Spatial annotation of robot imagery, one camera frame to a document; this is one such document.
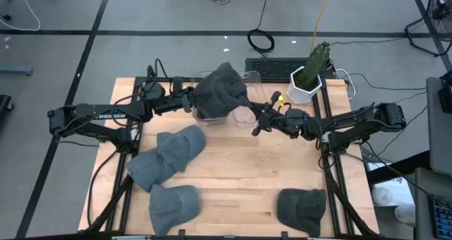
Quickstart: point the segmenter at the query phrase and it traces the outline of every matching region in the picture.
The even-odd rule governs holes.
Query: white plant pot
[[[317,78],[319,80],[319,85],[317,85],[317,87],[315,87],[313,90],[306,91],[301,88],[297,88],[297,86],[295,86],[294,76],[298,71],[301,71],[303,68],[304,68],[304,66],[298,68],[296,71],[294,71],[294,72],[292,72],[292,74],[290,74],[290,85],[289,85],[289,90],[287,91],[287,96],[289,96],[289,98],[294,103],[297,103],[297,104],[310,102],[311,98],[322,87],[322,81],[320,79],[320,76],[317,75]]]

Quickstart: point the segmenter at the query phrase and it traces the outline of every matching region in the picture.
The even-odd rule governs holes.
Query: wooden tabletop
[[[344,81],[326,82],[333,115],[350,111]],[[130,95],[133,83],[134,78],[118,78],[111,103]],[[285,101],[290,102],[286,95],[288,84],[264,83],[262,86],[267,100],[274,91],[279,90]],[[322,116],[325,117],[321,96],[319,101]],[[292,106],[314,116],[312,103]],[[140,151],[154,148],[158,133],[177,132],[192,124],[197,124],[196,120],[183,110],[155,116],[143,126]],[[118,128],[110,120],[105,122],[105,126]],[[188,164],[184,173],[175,174],[163,184],[165,187],[186,184],[195,186],[201,195],[201,214],[190,222],[171,228],[169,235],[185,229],[186,235],[280,236],[281,232],[286,231],[289,236],[308,236],[305,232],[279,223],[276,217],[276,198],[284,188],[326,189],[323,170],[317,165],[320,152],[314,147],[315,141],[303,138],[290,140],[278,131],[261,132],[258,137],[253,137],[252,128],[238,127],[232,114],[228,116],[226,124],[201,128],[207,138],[204,151]],[[101,144],[93,172],[113,151],[111,143]],[[347,152],[361,157],[358,145],[351,145]],[[93,186],[91,220],[102,212],[111,198],[118,159],[117,155],[97,175]],[[342,156],[341,159],[349,201],[369,227],[378,232],[362,162],[350,156]],[[149,201],[150,194],[134,185],[126,234],[154,233],[149,217]],[[346,232],[342,206],[337,198],[336,203],[341,231]],[[114,229],[119,225],[122,204],[120,200]],[[325,215],[321,220],[323,237],[334,236],[328,199],[326,205]],[[79,229],[87,226],[85,203]]]

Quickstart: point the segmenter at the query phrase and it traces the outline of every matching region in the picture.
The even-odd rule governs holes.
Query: transparent bin
[[[196,84],[201,81],[201,79],[205,78],[211,73],[212,71],[202,71],[196,73],[191,78],[191,85],[193,87],[196,87]],[[261,75],[257,71],[243,72],[239,73],[239,75],[242,77],[246,85],[248,99],[252,102],[265,103],[266,96],[261,84]],[[256,126],[256,117],[248,107],[238,107],[232,113],[234,115],[234,120],[238,128],[254,128]],[[200,119],[196,116],[197,111],[196,109],[194,109],[193,117],[201,126],[225,124],[227,121],[227,116],[216,119]]]

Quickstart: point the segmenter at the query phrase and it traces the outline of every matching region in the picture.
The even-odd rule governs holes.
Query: gray floor
[[[28,0],[45,30],[89,30],[101,0]],[[261,29],[312,31],[323,0],[268,0]],[[232,0],[217,6],[202,0],[109,0],[101,30],[249,30],[255,28],[263,0]],[[23,0],[0,3],[1,13],[13,16],[13,25],[32,28],[35,22]],[[419,18],[414,0],[330,0],[319,30],[324,32],[402,32]],[[425,26],[416,32],[427,32]],[[12,238],[35,185],[51,136],[46,112],[63,105],[88,36],[0,35],[2,64],[32,65],[34,74],[0,76],[0,94],[12,95],[16,109],[0,138],[0,239]],[[317,42],[382,40],[319,37]],[[310,37],[276,37],[269,57],[307,56]],[[416,42],[435,49],[432,39]],[[75,103],[108,103],[116,77],[145,75],[145,68],[161,58],[170,76],[190,76],[229,61],[244,70],[249,57],[260,57],[242,36],[97,36]],[[425,78],[445,73],[443,62],[412,48],[407,40],[379,44],[333,45],[336,68],[363,73],[371,83],[386,87],[424,87]],[[353,76],[357,95],[352,107],[392,102],[415,91],[370,88]],[[401,103],[408,120],[426,105],[424,95]],[[414,121],[382,155],[401,160],[428,149],[426,114]],[[381,151],[394,135],[372,136]],[[87,138],[74,137],[84,143]],[[95,148],[60,145],[44,186],[28,236],[65,234],[77,230],[85,201]],[[389,209],[377,210],[381,232],[412,238],[412,229],[396,222]]]

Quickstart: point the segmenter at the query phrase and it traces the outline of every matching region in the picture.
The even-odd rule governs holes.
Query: yellow cable
[[[319,18],[317,19],[316,28],[314,29],[314,34],[312,35],[312,42],[311,42],[311,50],[309,52],[312,52],[314,49],[314,43],[316,42],[316,34],[317,34],[317,28],[319,27],[320,20],[322,19],[323,12],[325,11],[326,3],[328,3],[328,0],[325,0],[323,3],[322,9],[320,10]]]

